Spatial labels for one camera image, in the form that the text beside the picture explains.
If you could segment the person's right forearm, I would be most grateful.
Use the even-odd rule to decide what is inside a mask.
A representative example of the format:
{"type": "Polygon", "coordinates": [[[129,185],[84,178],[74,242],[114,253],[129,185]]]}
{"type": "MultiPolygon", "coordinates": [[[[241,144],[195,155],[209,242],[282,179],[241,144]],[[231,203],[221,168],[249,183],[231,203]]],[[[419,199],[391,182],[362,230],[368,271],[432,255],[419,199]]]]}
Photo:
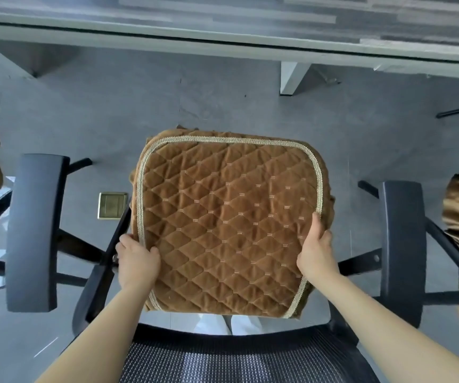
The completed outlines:
{"type": "Polygon", "coordinates": [[[334,269],[307,272],[390,383],[459,383],[459,357],[368,296],[334,269]]]}

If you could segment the person's white trousers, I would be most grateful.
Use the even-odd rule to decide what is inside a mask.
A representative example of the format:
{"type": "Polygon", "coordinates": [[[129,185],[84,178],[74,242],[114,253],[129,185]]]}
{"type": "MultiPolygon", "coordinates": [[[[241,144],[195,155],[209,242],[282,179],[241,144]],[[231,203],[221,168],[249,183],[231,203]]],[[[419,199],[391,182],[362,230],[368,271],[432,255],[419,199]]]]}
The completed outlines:
{"type": "Polygon", "coordinates": [[[258,317],[248,315],[200,314],[193,329],[203,335],[261,335],[264,334],[258,317]]]}

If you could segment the person's left forearm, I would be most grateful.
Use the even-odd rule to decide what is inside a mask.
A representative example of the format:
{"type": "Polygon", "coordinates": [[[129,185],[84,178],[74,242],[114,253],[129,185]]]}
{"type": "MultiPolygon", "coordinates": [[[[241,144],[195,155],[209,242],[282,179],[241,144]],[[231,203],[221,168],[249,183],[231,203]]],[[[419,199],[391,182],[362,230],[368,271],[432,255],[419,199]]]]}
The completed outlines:
{"type": "Polygon", "coordinates": [[[118,383],[151,289],[122,287],[35,383],[118,383]]]}

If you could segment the brown quilted seat cushion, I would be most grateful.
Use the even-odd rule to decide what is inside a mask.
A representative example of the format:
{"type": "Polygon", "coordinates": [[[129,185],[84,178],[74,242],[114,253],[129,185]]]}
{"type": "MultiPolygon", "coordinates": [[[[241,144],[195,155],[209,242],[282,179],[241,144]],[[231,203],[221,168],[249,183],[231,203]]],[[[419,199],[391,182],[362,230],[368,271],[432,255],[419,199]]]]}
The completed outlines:
{"type": "Polygon", "coordinates": [[[146,140],[130,181],[131,232],[161,256],[145,310],[300,317],[313,286],[297,256],[312,214],[334,219],[313,146],[174,128],[146,140]]]}

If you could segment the black chair base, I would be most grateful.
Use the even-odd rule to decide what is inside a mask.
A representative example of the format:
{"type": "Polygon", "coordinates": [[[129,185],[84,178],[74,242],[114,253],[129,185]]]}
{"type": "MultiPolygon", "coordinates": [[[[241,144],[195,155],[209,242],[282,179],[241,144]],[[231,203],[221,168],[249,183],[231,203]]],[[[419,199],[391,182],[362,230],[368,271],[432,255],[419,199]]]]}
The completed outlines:
{"type": "Polygon", "coordinates": [[[121,201],[117,200],[117,203],[125,205],[125,208],[122,211],[117,211],[118,215],[120,215],[118,227],[105,251],[98,249],[92,244],[89,244],[81,238],[78,238],[62,229],[59,229],[57,233],[58,250],[69,256],[76,257],[95,265],[109,265],[111,269],[117,269],[118,259],[116,244],[119,241],[119,237],[127,232],[131,216],[127,194],[124,193],[124,199],[121,201]]]}

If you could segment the person's left hand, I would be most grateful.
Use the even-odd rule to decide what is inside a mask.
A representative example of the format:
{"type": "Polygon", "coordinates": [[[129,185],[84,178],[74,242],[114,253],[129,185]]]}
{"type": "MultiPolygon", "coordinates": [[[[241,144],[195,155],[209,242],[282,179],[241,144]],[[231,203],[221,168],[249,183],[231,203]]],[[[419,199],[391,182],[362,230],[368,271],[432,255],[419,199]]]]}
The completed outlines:
{"type": "Polygon", "coordinates": [[[116,252],[118,281],[122,289],[138,290],[148,296],[159,275],[159,271],[148,271],[146,259],[149,250],[132,235],[123,234],[116,244],[116,252]]]}

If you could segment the white desk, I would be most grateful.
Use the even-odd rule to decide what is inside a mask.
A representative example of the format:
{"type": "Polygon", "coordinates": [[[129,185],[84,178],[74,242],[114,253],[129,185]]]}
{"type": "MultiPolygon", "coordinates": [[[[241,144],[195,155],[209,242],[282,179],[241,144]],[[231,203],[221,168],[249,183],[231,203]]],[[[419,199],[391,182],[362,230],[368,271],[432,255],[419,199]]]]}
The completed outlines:
{"type": "Polygon", "coordinates": [[[0,0],[0,40],[459,78],[459,0],[0,0]]]}

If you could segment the person's right hand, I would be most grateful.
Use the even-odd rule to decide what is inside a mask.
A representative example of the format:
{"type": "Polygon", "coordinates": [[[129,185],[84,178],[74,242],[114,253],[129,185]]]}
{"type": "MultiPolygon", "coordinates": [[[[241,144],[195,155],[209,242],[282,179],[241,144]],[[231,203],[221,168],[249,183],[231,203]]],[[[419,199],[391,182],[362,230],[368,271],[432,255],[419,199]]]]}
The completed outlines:
{"type": "Polygon", "coordinates": [[[297,257],[297,267],[302,275],[317,289],[323,289],[328,280],[340,275],[332,250],[331,231],[324,228],[323,237],[309,245],[309,233],[297,257]]]}

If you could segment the brass floor socket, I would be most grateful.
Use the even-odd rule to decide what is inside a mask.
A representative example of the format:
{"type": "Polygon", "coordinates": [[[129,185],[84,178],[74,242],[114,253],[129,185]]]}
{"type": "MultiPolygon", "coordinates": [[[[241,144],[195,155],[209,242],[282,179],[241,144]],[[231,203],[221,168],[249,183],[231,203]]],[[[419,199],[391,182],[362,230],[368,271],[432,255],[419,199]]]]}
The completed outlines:
{"type": "Polygon", "coordinates": [[[97,218],[99,220],[119,220],[128,205],[128,193],[101,192],[98,197],[97,218]]]}

